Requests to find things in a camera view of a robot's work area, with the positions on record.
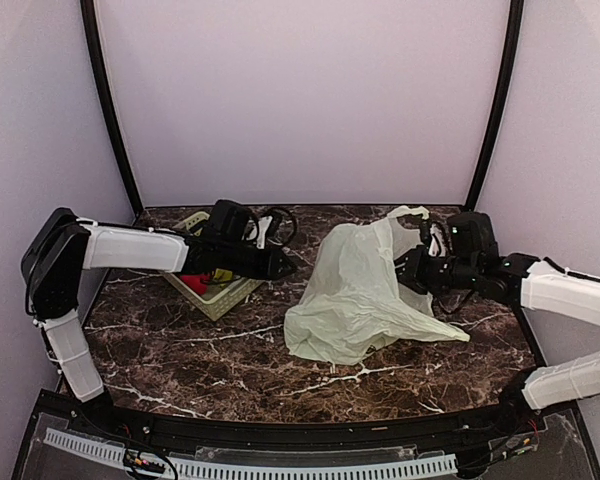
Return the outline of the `yellow toy banana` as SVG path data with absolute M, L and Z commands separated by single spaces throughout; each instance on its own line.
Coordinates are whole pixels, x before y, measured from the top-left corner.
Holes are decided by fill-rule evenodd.
M 213 280 L 215 282 L 228 282 L 233 279 L 234 274 L 231 271 L 217 269 L 214 273 Z

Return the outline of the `light green plastic bag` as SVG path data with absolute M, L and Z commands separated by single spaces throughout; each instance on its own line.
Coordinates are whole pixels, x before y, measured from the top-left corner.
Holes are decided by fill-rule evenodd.
M 394 262 L 421 245 L 405 216 L 428 219 L 423 206 L 399 206 L 361 225 L 335 226 L 322 240 L 299 303 L 287 310 L 284 339 L 293 356 L 355 365 L 398 340 L 467 342 L 468 333 L 437 320 L 432 296 L 399 284 Z

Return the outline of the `red toy apple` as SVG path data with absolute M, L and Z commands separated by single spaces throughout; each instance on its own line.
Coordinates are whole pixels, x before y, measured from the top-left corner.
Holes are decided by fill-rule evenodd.
M 202 296 L 208 290 L 208 275 L 180 275 L 179 279 L 196 295 Z

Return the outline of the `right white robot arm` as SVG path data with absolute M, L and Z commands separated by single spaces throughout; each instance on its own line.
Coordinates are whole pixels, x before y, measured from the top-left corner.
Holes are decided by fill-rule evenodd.
M 492 251 L 432 256 L 418 246 L 394 261 L 397 280 L 418 294 L 470 290 L 503 305 L 545 311 L 600 327 L 600 277 L 558 266 L 551 259 Z M 600 350 L 521 375 L 490 413 L 501 434 L 554 404 L 600 395 Z

